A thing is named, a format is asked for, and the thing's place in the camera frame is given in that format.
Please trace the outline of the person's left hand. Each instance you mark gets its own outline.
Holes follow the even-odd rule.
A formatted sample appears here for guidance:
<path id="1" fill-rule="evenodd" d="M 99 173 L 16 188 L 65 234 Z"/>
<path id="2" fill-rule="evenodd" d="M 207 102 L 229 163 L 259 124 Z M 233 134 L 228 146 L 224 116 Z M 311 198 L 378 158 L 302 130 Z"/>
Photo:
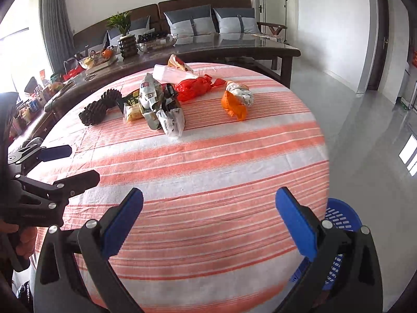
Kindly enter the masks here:
<path id="1" fill-rule="evenodd" d="M 35 241 L 38 235 L 36 227 L 24 227 L 22 230 L 16 224 L 9 224 L 0 221 L 0 228 L 2 233 L 11 234 L 17 232 L 19 234 L 19 243 L 16 246 L 16 253 L 18 256 L 23 256 L 29 259 L 35 250 Z"/>

